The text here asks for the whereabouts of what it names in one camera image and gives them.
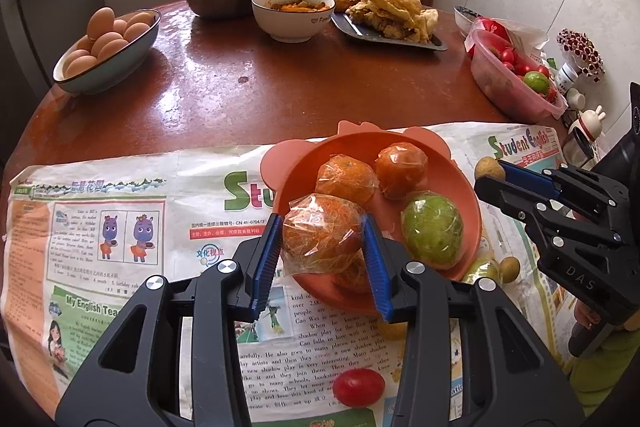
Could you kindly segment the right hand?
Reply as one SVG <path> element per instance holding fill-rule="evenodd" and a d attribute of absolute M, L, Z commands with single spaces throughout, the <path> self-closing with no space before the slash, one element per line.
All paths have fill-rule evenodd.
<path fill-rule="evenodd" d="M 591 310 L 585 303 L 577 301 L 574 308 L 574 317 L 578 324 L 584 326 L 586 329 L 593 329 L 594 326 L 601 322 L 601 317 L 596 311 Z M 622 326 L 625 331 L 634 332 L 640 329 L 640 312 L 636 312 L 625 324 Z"/>

